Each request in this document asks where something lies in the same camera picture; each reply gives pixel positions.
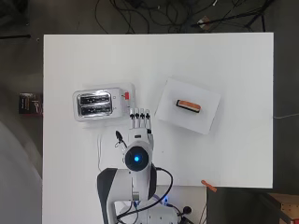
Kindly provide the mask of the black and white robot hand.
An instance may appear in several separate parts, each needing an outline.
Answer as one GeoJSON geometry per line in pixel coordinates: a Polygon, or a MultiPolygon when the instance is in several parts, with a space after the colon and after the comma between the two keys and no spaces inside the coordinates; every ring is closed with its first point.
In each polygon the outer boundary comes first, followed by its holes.
{"type": "Polygon", "coordinates": [[[153,150],[153,134],[151,131],[150,111],[144,108],[130,109],[130,129],[128,147],[142,146],[153,150]]]}

